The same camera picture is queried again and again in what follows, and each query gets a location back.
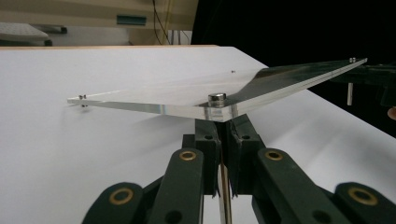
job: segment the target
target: metal bolt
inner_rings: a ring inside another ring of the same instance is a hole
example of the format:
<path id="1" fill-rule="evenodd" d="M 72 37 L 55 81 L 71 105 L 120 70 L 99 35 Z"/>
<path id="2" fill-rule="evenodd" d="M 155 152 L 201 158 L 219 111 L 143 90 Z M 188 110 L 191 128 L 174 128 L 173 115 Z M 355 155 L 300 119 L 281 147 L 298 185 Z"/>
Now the metal bolt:
<path id="1" fill-rule="evenodd" d="M 227 95 L 223 92 L 212 93 L 207 97 L 210 106 L 224 106 Z"/>

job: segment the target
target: brass ring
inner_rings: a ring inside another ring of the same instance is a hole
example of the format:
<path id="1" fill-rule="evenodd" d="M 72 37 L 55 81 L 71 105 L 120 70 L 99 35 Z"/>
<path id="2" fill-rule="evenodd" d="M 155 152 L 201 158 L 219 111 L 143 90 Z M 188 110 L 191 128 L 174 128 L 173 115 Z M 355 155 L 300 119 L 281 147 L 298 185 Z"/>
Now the brass ring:
<path id="1" fill-rule="evenodd" d="M 183 151 L 178 155 L 183 161 L 192 161 L 197 157 L 193 151 Z"/>
<path id="2" fill-rule="evenodd" d="M 276 151 L 265 152 L 265 157 L 270 160 L 273 160 L 273 161 L 280 161 L 283 159 L 282 154 L 280 154 L 279 152 L 276 152 Z"/>
<path id="3" fill-rule="evenodd" d="M 370 193 L 365 189 L 360 188 L 350 188 L 347 193 L 349 196 L 358 203 L 366 204 L 366 205 L 376 205 L 378 204 L 378 199 L 374 194 Z"/>
<path id="4" fill-rule="evenodd" d="M 119 193 L 127 193 L 127 196 L 124 199 L 118 200 L 116 199 L 116 195 Z M 122 188 L 122 189 L 117 189 L 116 191 L 112 192 L 110 195 L 110 202 L 115 205 L 121 205 L 128 203 L 131 201 L 131 199 L 134 197 L 134 192 L 131 189 L 127 188 Z"/>

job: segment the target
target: finger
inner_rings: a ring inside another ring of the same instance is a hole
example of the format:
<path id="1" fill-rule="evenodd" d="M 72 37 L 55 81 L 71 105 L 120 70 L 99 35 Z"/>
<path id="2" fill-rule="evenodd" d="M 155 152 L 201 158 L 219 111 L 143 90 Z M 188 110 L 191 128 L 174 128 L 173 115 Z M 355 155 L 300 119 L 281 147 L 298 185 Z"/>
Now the finger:
<path id="1" fill-rule="evenodd" d="M 396 120 L 396 106 L 392 107 L 390 110 L 388 110 L 388 116 L 391 119 Z"/>

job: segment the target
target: white tabletop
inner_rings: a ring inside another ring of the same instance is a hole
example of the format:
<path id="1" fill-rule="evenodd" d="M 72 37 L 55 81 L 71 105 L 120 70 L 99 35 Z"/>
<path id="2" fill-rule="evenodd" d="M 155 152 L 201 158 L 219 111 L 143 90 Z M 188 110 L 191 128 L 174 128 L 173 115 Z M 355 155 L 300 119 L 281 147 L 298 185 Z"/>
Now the white tabletop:
<path id="1" fill-rule="evenodd" d="M 162 176 L 194 132 L 192 119 L 66 98 L 261 66 L 224 47 L 0 50 L 0 223 L 80 223 L 104 189 Z M 395 138 L 310 91 L 248 116 L 265 145 L 288 152 L 317 185 L 359 182 L 396 202 Z M 204 223 L 219 223 L 218 200 L 205 197 L 204 207 Z M 250 197 L 233 200 L 233 220 L 257 223 Z"/>

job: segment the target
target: black cable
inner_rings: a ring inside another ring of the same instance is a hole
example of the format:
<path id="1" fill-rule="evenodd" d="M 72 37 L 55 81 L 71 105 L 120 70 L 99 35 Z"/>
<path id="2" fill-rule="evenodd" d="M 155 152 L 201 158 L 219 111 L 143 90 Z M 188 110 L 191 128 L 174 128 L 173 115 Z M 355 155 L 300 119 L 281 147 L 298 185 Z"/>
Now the black cable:
<path id="1" fill-rule="evenodd" d="M 160 42 L 160 44 L 162 45 L 160 38 L 157 35 L 157 30 L 155 29 L 155 18 L 157 17 L 157 20 L 160 23 L 162 29 L 163 29 L 163 24 L 161 23 L 160 17 L 158 16 L 158 13 L 157 13 L 157 9 L 155 7 L 155 0 L 152 0 L 152 5 L 154 6 L 154 33 L 157 36 L 158 42 Z M 165 35 L 166 40 L 168 41 L 168 44 L 171 45 L 171 42 L 169 41 L 168 34 L 165 32 L 165 29 L 163 29 L 163 34 Z"/>
<path id="2" fill-rule="evenodd" d="M 181 31 L 181 32 L 183 32 L 184 36 L 186 36 L 187 39 L 189 40 L 189 44 L 191 44 L 190 39 L 189 39 L 189 37 L 186 35 L 186 33 L 184 33 L 184 31 Z"/>

